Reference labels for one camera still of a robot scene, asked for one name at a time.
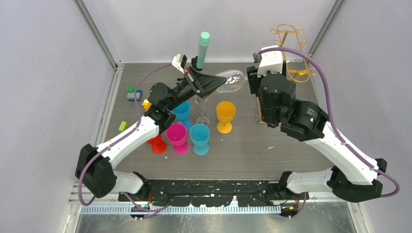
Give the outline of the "clear wine glass front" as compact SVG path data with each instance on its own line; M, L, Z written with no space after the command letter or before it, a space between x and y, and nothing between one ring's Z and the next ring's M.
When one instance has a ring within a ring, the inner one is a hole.
M199 96L195 96L194 99L196 103L196 109L200 116L197 118L196 123L197 124L203 124L205 126L209 125L209 119L208 117L205 116L206 110L207 110L207 97L201 98Z

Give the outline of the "orange wine glass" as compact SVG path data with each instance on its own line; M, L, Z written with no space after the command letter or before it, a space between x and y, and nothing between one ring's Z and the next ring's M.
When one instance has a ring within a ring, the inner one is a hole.
M231 132L231 121L236 112L235 105L229 101L222 101L216 106L216 115L218 119L217 130L226 134Z

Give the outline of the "clear wine glass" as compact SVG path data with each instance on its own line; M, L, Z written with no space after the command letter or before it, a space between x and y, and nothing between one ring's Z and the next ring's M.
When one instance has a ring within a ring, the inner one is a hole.
M236 69L217 73L216 76L226 78L226 82L217 88L217 93L230 93L240 90L248 80L247 76L243 72Z
M196 109L200 116L197 118L196 123L197 124L203 124L205 126L209 125L209 119L208 117L205 116L206 110L207 110L207 97L201 98L199 96L195 96L194 99L196 103Z

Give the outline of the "magenta wine glass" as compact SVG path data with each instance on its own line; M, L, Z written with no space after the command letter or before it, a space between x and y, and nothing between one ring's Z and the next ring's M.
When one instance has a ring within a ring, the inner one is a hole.
M172 149L176 154L183 155L189 150L187 129L183 124L173 123L166 130L166 137L172 144Z

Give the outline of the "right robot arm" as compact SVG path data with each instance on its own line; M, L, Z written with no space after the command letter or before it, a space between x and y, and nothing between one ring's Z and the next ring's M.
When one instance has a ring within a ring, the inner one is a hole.
M355 147L335 135L328 114L314 102L298 100L295 83L282 73L268 71L260 75L255 66L246 72L261 120L316 149L333 164L317 172L283 172L276 185L281 198L328 192L348 202L363 202L383 196L383 185L377 177L386 170L384 159L370 158L361 151L354 154Z

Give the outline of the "cyan wine glass back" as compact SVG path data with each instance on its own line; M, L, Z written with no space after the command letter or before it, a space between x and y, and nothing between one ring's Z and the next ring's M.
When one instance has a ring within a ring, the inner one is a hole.
M206 155L209 151L210 130L204 124L195 124L189 131L193 151L197 155Z

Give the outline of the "blue wine glass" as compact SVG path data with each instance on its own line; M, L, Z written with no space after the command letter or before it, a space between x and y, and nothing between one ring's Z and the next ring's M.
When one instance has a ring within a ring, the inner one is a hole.
M192 127L190 116L190 104L188 101L185 101L178 105L172 110L172 113L176 115L176 120L178 123L185 126L186 130L190 130Z

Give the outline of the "red wine glass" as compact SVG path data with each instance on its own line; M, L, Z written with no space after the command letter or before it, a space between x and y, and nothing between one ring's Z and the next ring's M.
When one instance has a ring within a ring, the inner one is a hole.
M162 135L158 135L146 142L151 146L151 150L155 154L162 154L167 149L167 143L163 140Z

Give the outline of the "clear wine glass back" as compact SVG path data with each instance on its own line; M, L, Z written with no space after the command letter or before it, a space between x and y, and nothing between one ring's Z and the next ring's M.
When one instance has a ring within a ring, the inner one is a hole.
M217 88L217 93L230 93L240 90L248 80L247 76L243 72L236 69L217 73L216 76L226 78L226 82Z

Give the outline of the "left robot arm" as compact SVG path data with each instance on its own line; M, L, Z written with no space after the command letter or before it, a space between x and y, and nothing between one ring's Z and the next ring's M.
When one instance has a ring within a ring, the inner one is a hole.
M184 77L178 79L174 88L161 82L152 85L148 97L151 106L145 113L138 113L133 126L100 145L86 144L81 148L75 170L81 202L82 187L94 198L111 192L130 193L138 201L148 197L149 188L142 177L118 172L116 166L139 146L166 131L176 118L172 112L176 107L193 96L207 97L226 82L225 77L203 74L193 67L181 72Z

